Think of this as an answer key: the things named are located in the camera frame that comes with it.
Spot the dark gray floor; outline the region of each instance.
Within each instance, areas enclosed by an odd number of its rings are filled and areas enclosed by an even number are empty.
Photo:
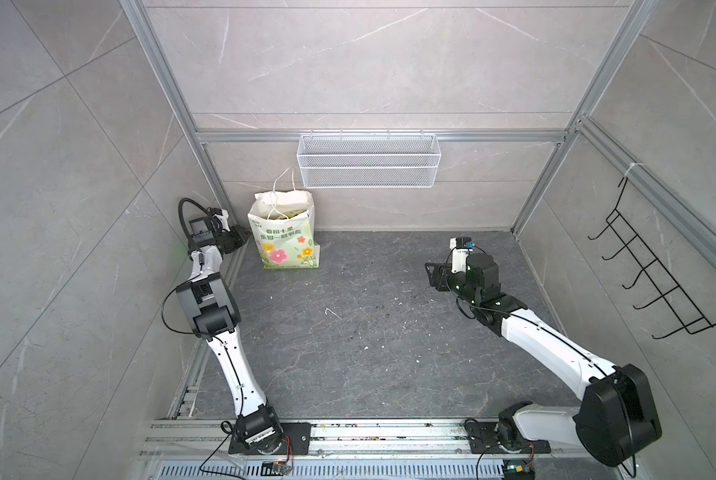
[[[508,232],[462,233],[493,255],[502,289],[552,324]],[[560,379],[431,288],[425,262],[442,262],[452,232],[320,232],[321,266],[265,271],[253,248],[233,294],[243,346],[283,418],[496,416],[521,400],[575,406]],[[233,418],[215,357],[193,415]],[[538,458],[541,480],[611,480],[590,459]]]

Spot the pink flower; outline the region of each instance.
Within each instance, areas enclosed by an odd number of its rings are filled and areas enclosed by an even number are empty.
[[[280,250],[270,250],[269,253],[269,259],[275,262],[276,264],[282,264],[285,262],[289,256],[286,255],[286,251],[284,249]]]

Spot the black mounting plate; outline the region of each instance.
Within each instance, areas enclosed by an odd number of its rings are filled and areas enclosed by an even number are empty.
[[[468,435],[468,442],[470,442],[470,453],[505,453],[499,446],[499,440],[497,439],[497,432],[495,431],[497,422],[472,422],[468,421],[465,423],[465,430]],[[545,440],[532,440],[534,444],[534,453],[550,453],[550,443]],[[514,453],[525,453],[531,454],[531,447],[527,444],[526,447],[521,448],[520,452]]]
[[[310,441],[310,430],[313,425],[305,422],[280,422],[280,426],[283,428],[283,435],[291,438],[291,449],[294,455],[307,455],[309,452],[309,441]],[[246,447],[242,443],[238,442],[235,438],[229,443],[228,454],[242,453],[248,456],[264,456],[259,453],[258,450],[252,448],[246,450]],[[286,454],[286,441],[281,443],[281,446],[271,455],[285,455]]]

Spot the white mesh basket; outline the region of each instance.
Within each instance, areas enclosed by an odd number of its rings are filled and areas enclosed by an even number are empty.
[[[432,187],[441,149],[434,134],[310,134],[296,159],[305,188]]]

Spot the wire rack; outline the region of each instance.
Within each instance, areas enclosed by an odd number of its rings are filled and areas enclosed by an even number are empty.
[[[622,212],[619,211],[619,202],[622,200],[622,194],[624,193],[624,187],[627,187],[627,185],[628,185],[628,179],[622,178],[622,180],[620,180],[620,182],[619,182],[619,185],[617,185],[618,187],[621,186],[622,189],[619,191],[619,197],[617,198],[616,205],[614,205],[614,209],[608,216],[606,216],[606,226],[603,228],[603,230],[601,230],[600,234],[598,234],[596,236],[588,236],[588,239],[597,240],[598,238],[601,237],[601,235],[604,234],[604,232],[606,230],[611,230],[612,232],[614,232],[614,234],[617,236],[617,238],[622,242],[622,248],[617,250],[617,252],[612,256],[609,256],[609,257],[602,256],[601,258],[606,261],[612,260],[615,256],[619,255],[621,252],[626,250],[633,257],[633,259],[638,264],[638,266],[641,267],[641,269],[638,271],[638,274],[635,276],[635,280],[633,280],[633,283],[631,283],[630,286],[625,286],[623,284],[622,287],[625,290],[630,290],[631,288],[633,288],[635,286],[635,284],[641,278],[641,275],[645,275],[646,278],[648,278],[649,282],[651,282],[651,285],[654,287],[654,289],[657,290],[657,293],[659,294],[659,296],[657,298],[651,300],[649,303],[646,303],[645,305],[642,305],[642,306],[633,305],[633,308],[635,310],[643,310],[644,308],[647,308],[647,307],[653,305],[654,303],[656,303],[660,300],[663,300],[668,305],[670,312],[672,312],[673,315],[675,315],[675,318],[678,319],[678,321],[680,323],[679,328],[672,330],[671,332],[668,332],[662,336],[652,335],[651,338],[660,340],[663,338],[667,338],[670,335],[678,333],[679,331],[682,331],[682,330],[685,330],[690,335],[695,335],[699,332],[703,332],[709,328],[715,327],[716,322],[711,322],[710,319],[706,317],[706,315],[702,312],[702,310],[691,299],[689,294],[686,293],[686,290],[684,290],[684,288],[679,284],[679,282],[677,280],[675,280],[675,277],[673,276],[673,274],[670,273],[670,270],[668,270],[668,268],[665,267],[664,264],[662,264],[662,260],[660,260],[656,254],[654,254],[654,251],[651,250],[651,247],[648,244],[646,244],[644,239],[641,238],[641,236],[638,234],[638,232],[636,232],[635,229],[632,227],[632,225],[630,225],[630,222],[628,222],[628,220],[622,215]],[[617,229],[614,227],[614,222],[616,220],[622,220],[628,226],[628,228],[632,231],[633,236],[629,240],[625,240],[623,238],[622,233],[617,231]],[[642,246],[644,246],[646,248],[646,251],[650,255],[647,258],[648,261],[642,261],[632,251],[631,246],[634,247],[636,244],[641,244]],[[649,267],[651,267],[651,266],[655,267],[656,265],[659,265],[661,267],[661,269],[666,274],[668,274],[670,281],[671,281],[670,288],[665,290],[664,292],[660,289],[659,285],[657,285],[657,283],[654,282],[654,278],[648,272]],[[685,322],[680,317],[678,312],[676,311],[676,308],[673,305],[673,303],[671,302],[670,297],[668,297],[668,295],[670,295],[671,293],[675,294],[675,295],[684,296],[685,299],[688,300],[688,302],[692,305],[694,310],[696,310],[698,318],[696,318],[695,320],[689,321],[689,322]],[[689,329],[690,326],[695,326],[695,327],[693,330],[690,330]]]
[[[305,188],[432,187],[441,149],[434,134],[310,134],[296,159]]]

